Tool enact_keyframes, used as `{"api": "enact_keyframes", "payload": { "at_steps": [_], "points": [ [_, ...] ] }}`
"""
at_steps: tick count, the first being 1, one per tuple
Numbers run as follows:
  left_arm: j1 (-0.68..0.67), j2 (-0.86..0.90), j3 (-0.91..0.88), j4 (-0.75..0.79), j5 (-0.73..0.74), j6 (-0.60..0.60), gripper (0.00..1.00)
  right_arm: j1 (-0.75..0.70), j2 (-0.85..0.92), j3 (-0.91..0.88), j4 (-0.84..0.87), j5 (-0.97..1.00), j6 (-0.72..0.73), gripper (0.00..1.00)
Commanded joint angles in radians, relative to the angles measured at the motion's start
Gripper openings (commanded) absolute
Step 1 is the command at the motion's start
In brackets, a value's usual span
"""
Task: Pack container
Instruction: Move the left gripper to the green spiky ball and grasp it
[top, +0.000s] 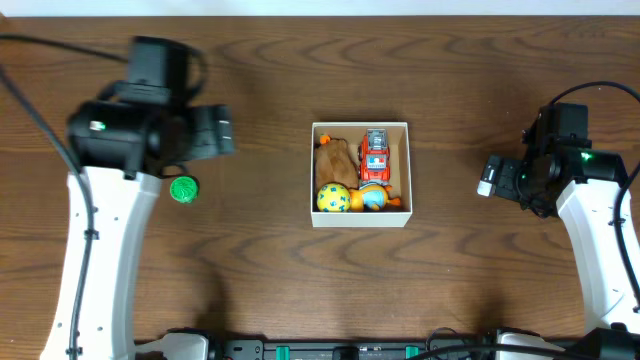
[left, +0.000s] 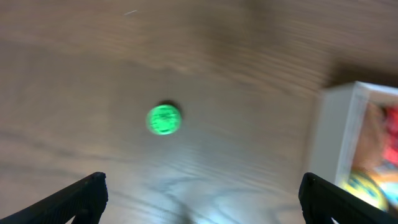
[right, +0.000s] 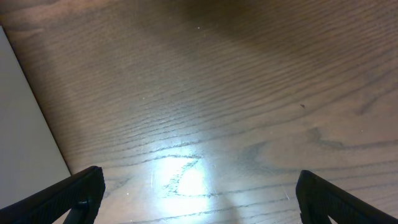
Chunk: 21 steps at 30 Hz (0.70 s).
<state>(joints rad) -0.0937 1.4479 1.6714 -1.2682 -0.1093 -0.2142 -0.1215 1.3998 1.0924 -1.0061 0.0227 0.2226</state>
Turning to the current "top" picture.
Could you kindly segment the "green ribbed plastic wheel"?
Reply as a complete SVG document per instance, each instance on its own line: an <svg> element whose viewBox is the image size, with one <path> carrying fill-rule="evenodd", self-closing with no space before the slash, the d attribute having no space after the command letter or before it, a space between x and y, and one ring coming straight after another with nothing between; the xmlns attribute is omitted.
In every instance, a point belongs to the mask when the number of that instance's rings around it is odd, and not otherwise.
<svg viewBox="0 0 640 360"><path fill-rule="evenodd" d="M179 203L192 203L199 195L199 184L191 176L176 177L170 184L169 193Z"/></svg>

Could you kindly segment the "red toy truck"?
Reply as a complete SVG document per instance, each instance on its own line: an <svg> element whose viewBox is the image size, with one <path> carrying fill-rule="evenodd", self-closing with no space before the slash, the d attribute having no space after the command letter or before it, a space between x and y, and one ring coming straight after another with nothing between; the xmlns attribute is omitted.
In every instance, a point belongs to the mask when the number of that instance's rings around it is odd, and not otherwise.
<svg viewBox="0 0 640 360"><path fill-rule="evenodd" d="M363 183L387 185L391 178L390 150L387 130L368 129L358 148L360 180Z"/></svg>

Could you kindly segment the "brown plush toy with carrot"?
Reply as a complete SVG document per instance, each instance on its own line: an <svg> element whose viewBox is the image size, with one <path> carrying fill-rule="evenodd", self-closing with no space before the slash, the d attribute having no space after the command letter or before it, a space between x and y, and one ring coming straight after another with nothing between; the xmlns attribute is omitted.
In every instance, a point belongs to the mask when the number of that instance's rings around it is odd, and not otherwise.
<svg viewBox="0 0 640 360"><path fill-rule="evenodd" d="M359 185L358 172L344 139L321 135L319 146L314 149L315 191L329 183L339 183L347 188Z"/></svg>

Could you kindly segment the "orange duck toy blue hat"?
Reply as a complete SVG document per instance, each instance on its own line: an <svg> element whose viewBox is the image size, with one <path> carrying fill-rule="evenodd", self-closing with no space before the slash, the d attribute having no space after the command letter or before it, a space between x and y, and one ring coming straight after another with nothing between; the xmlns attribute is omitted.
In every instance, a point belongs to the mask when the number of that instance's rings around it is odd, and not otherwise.
<svg viewBox="0 0 640 360"><path fill-rule="evenodd" d="M379 185L376 183L368 183L358 189L350 189L352 212L363 212L364 210L380 211L387 205L400 206L400 198L391 198L389 193L392 187L390 185Z"/></svg>

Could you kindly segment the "yellow ball with blue letters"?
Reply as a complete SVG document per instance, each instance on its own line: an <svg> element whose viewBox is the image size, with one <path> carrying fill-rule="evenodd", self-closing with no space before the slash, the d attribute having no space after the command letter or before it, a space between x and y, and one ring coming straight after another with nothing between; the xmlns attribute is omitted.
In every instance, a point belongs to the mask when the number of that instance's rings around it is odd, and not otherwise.
<svg viewBox="0 0 640 360"><path fill-rule="evenodd" d="M328 183L318 191L316 205L321 212L348 212L351 207L351 194L344 185Z"/></svg>

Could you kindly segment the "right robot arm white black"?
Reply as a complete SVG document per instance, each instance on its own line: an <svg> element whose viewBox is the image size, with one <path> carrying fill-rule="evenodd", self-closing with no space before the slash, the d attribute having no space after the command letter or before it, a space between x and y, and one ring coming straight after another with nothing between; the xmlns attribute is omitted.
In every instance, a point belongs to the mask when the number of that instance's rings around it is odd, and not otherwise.
<svg viewBox="0 0 640 360"><path fill-rule="evenodd" d="M585 313L574 356L639 356L639 243L631 217L631 177L617 153L593 149L584 105L540 108L516 160L492 155L477 192L561 219L571 241Z"/></svg>

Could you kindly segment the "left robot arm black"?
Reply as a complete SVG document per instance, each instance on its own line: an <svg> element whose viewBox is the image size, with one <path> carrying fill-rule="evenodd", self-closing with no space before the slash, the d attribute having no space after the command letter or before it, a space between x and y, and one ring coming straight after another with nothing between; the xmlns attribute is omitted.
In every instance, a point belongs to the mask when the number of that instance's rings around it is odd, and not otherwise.
<svg viewBox="0 0 640 360"><path fill-rule="evenodd" d="M83 103L67 137L69 231L45 359L211 359L213 341L177 330L136 344L132 313L145 230L170 167L229 155L230 112L196 106L189 67L202 54L168 39L134 38L128 76Z"/></svg>

